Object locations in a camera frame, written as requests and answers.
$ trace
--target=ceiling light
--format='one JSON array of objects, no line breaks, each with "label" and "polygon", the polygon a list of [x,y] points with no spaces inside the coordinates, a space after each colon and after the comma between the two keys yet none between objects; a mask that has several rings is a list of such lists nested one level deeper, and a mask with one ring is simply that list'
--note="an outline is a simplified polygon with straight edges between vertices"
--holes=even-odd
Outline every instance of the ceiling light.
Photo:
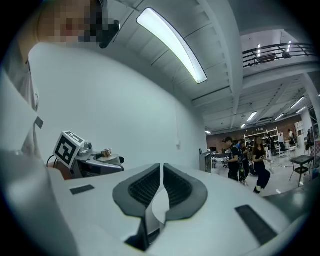
[{"label": "ceiling light", "polygon": [[304,106],[303,108],[301,108],[298,112],[297,112],[297,114],[299,114],[302,110],[304,110],[306,108],[306,106]]},{"label": "ceiling light", "polygon": [[251,121],[251,120],[255,117],[256,114],[257,114],[257,112],[253,112],[253,113],[250,115],[248,121]]},{"label": "ceiling light", "polygon": [[[260,48],[260,44],[258,44],[258,48]],[[260,49],[258,49],[258,57],[260,57]]]},{"label": "ceiling light", "polygon": [[302,96],[296,103],[294,103],[294,104],[292,105],[292,107],[290,107],[290,109],[293,109],[293,108],[294,108],[296,105],[298,105],[304,98],[305,98],[305,97]]},{"label": "ceiling light", "polygon": [[291,41],[289,41],[288,49],[286,50],[287,53],[290,51],[290,44],[291,44]]},{"label": "ceiling light", "polygon": [[279,118],[283,117],[285,114],[279,115],[275,120],[278,120]]},{"label": "ceiling light", "polygon": [[136,19],[136,22],[154,34],[178,57],[197,84],[208,79],[186,41],[159,13],[152,8],[147,8]]}]

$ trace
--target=black metal railing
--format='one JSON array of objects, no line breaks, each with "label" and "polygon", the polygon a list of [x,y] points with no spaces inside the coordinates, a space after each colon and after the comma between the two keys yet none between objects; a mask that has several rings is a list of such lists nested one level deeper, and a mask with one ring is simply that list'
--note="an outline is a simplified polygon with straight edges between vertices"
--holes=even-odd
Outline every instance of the black metal railing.
[{"label": "black metal railing", "polygon": [[263,46],[246,50],[242,54],[244,68],[292,57],[318,56],[316,48],[312,44],[300,42]]}]

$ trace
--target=white wall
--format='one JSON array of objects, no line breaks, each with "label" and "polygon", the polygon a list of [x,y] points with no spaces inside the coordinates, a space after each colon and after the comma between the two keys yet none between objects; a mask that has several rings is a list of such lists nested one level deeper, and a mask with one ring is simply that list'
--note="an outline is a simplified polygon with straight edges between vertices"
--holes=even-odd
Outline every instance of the white wall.
[{"label": "white wall", "polygon": [[262,32],[256,32],[251,34],[246,34],[241,36],[242,50],[248,51],[257,48],[258,45],[261,47],[277,45],[277,44],[287,44],[291,41],[292,43],[297,43],[292,36],[290,36],[283,29],[268,30]]},{"label": "white wall", "polygon": [[71,130],[92,142],[94,150],[110,148],[123,156],[125,170],[150,163],[198,169],[199,149],[205,152],[207,142],[202,116],[191,101],[180,91],[175,100],[171,82],[133,54],[112,45],[105,53],[128,60],[157,83],[93,51],[49,44],[31,51],[44,121],[37,130],[43,159],[52,155],[61,131]]}]

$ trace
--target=column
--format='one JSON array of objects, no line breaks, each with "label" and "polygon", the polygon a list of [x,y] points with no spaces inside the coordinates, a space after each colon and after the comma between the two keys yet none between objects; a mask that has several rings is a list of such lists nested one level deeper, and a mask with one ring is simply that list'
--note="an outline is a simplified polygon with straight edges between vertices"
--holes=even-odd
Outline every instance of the column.
[{"label": "column", "polygon": [[319,97],[320,92],[317,91],[314,85],[314,82],[312,81],[312,79],[307,73],[304,73],[302,75],[301,82],[304,85],[305,90],[309,95],[309,98],[314,108],[316,119],[318,122],[320,122],[320,97]]}]

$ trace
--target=table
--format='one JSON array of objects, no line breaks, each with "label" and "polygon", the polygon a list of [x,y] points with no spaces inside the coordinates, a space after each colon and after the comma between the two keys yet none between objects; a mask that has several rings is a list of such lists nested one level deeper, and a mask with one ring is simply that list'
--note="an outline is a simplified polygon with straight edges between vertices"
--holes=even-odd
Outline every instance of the table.
[{"label": "table", "polygon": [[[298,187],[300,187],[300,181],[301,181],[302,174],[306,173],[307,171],[309,171],[310,181],[311,181],[310,168],[311,168],[311,162],[313,160],[314,160],[314,157],[313,156],[309,156],[309,155],[300,155],[300,156],[298,156],[296,158],[292,158],[290,160],[292,162],[292,166],[293,166],[292,174],[294,174],[294,172],[296,172],[297,174],[300,174]],[[309,163],[310,163],[309,168],[304,167],[305,164],[309,164]],[[295,165],[294,164],[300,165],[300,167],[295,169]]]}]

